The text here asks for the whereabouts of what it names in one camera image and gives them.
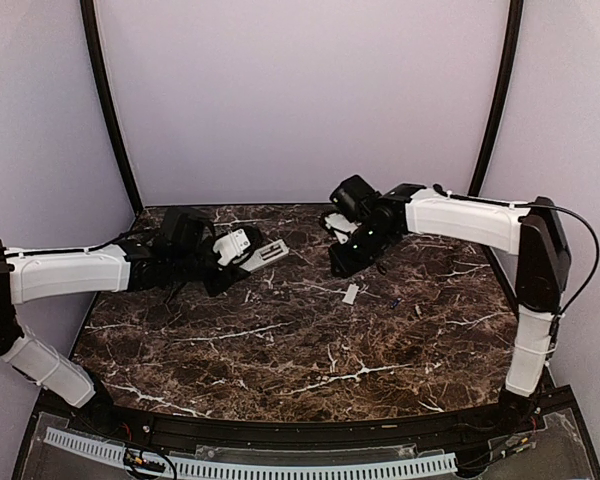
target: white wall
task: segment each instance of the white wall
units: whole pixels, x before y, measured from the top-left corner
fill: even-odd
[[[11,246],[88,245],[132,212],[102,119],[78,1],[0,1],[0,238]],[[90,295],[18,309],[67,353]],[[37,388],[0,364],[0,480],[11,478]]]
[[[508,0],[97,2],[148,205],[466,191]]]
[[[600,0],[525,2],[520,44],[489,197],[546,195],[591,221],[600,236]],[[582,227],[564,220],[573,293],[593,261]],[[570,383],[600,457],[600,272],[567,317],[552,362]]]

